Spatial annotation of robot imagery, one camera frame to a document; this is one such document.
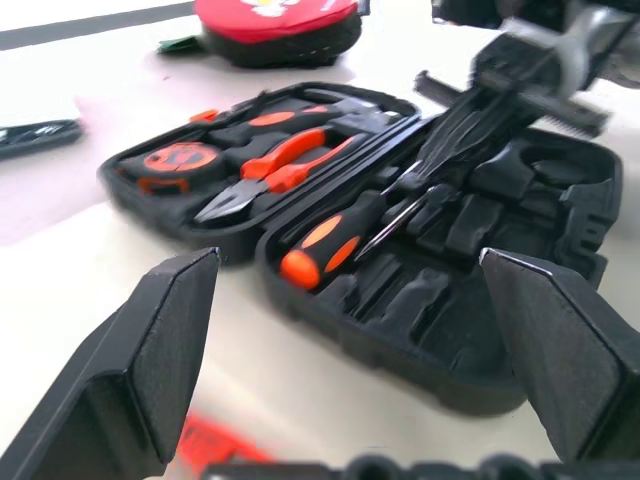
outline foam tool tray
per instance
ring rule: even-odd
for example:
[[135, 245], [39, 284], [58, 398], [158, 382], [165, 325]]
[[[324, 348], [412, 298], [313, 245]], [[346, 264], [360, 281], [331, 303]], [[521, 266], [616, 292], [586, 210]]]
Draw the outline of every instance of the foam tool tray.
[[194, 249], [220, 247], [228, 265], [253, 257], [273, 219], [420, 122], [416, 106], [381, 92], [296, 84], [132, 147], [100, 177], [117, 205]]
[[[363, 261], [342, 264], [310, 289], [281, 276], [283, 258], [315, 226], [364, 191], [389, 186], [411, 165], [429, 128], [400, 150], [389, 147], [375, 168], [352, 169], [322, 198], [308, 198], [281, 216], [260, 240], [256, 261], [274, 303], [348, 354], [425, 387], [451, 408], [504, 413], [525, 393], [495, 320], [478, 264], [481, 249], [550, 260], [597, 287], [607, 262], [596, 252], [621, 200], [621, 163], [612, 152], [526, 130], [458, 190], [435, 186], [426, 206]], [[405, 202], [392, 198], [371, 234]]]

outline table surface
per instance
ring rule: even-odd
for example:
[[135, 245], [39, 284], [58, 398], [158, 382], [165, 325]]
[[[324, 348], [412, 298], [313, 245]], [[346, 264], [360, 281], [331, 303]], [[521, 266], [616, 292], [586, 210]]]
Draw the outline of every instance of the table surface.
[[[428, 66], [463, 86], [473, 54], [494, 34], [434, 27], [427, 3], [382, 3], [343, 61], [315, 71], [248, 72], [215, 58], [166, 61], [151, 53], [157, 40], [194, 28], [192, 18], [0, 56], [1, 64], [15, 68], [50, 67], [51, 85], [74, 93], [89, 125], [76, 145], [0, 164], [6, 230], [0, 237], [8, 245], [0, 250], [0, 452], [84, 337], [148, 269], [181, 251], [102, 203], [97, 166], [193, 113], [311, 79], [385, 90], [437, 112], [412, 94], [415, 74]], [[640, 327], [633, 282], [640, 267], [634, 212], [640, 97], [607, 83], [588, 96], [616, 112], [599, 143], [624, 159], [626, 182], [621, 217], [601, 249], [610, 265], [600, 292]], [[251, 266], [219, 275], [194, 408], [283, 459], [340, 466], [359, 454], [380, 453], [402, 464], [472, 466], [501, 452], [532, 461], [555, 458], [528, 404], [495, 418], [446, 410], [427, 392], [360, 365], [274, 310]]]

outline black tool case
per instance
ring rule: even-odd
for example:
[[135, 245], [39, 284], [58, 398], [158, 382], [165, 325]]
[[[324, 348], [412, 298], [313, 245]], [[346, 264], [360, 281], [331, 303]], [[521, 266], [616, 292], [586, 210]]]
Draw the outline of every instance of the black tool case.
[[[288, 193], [264, 194], [241, 214], [204, 226], [193, 223], [196, 212], [237, 182], [237, 171], [194, 192], [150, 194], [120, 170], [125, 159], [172, 143], [206, 141], [209, 132], [258, 115], [306, 108], [298, 98], [305, 89], [357, 96], [402, 119]], [[596, 252], [618, 216], [622, 192], [621, 162], [609, 150], [529, 129], [477, 167], [461, 190], [433, 189], [406, 228], [361, 264], [345, 264], [311, 291], [279, 275], [283, 257], [315, 225], [365, 190], [388, 187], [410, 166], [435, 122], [384, 93], [298, 84], [244, 102], [212, 123], [188, 124], [133, 147], [109, 159], [100, 174], [118, 205], [162, 234], [192, 248], [218, 246], [226, 264], [255, 253], [274, 303], [350, 355], [427, 388], [449, 407], [500, 414], [519, 406], [525, 394], [494, 318], [480, 252], [495, 247], [547, 259], [597, 287], [606, 259]], [[377, 230], [408, 200], [393, 201]]]

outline pliers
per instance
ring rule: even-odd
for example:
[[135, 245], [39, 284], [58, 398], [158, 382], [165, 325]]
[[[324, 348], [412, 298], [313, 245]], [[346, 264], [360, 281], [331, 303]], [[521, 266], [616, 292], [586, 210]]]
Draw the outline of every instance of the pliers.
[[[294, 135], [265, 156], [246, 162], [240, 172], [242, 180], [218, 194], [194, 221], [204, 223], [238, 213], [263, 193], [286, 193], [329, 163], [355, 152], [368, 138], [368, 134], [362, 133], [344, 139], [330, 126]], [[333, 148], [311, 161], [293, 163], [303, 154], [323, 146]]]

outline black case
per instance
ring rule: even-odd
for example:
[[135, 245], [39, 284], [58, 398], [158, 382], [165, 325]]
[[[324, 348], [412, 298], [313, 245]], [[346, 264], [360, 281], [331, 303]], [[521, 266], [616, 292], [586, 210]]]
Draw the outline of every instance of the black case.
[[[267, 202], [254, 218], [207, 229], [189, 219], [237, 177], [182, 198], [143, 194], [118, 173], [123, 159], [193, 141], [207, 130], [283, 105], [295, 108], [287, 102], [306, 88], [359, 96], [404, 119], [357, 153]], [[100, 173], [114, 201], [153, 229], [192, 248], [218, 246], [227, 265], [248, 261], [255, 252], [274, 303], [334, 338], [348, 354], [427, 388], [449, 407], [479, 415], [504, 413], [520, 405], [525, 394], [513, 376], [478, 255], [491, 246], [541, 257], [576, 270], [597, 287], [606, 259], [596, 252], [618, 216], [622, 191], [621, 163], [609, 150], [527, 130], [475, 169], [435, 221], [415, 221], [362, 265], [347, 265], [310, 292], [278, 274], [283, 256], [314, 225], [363, 191], [384, 189], [413, 163], [434, 121], [421, 120], [417, 107], [380, 92], [298, 84], [244, 102], [214, 123], [185, 125], [133, 147], [105, 162]]]

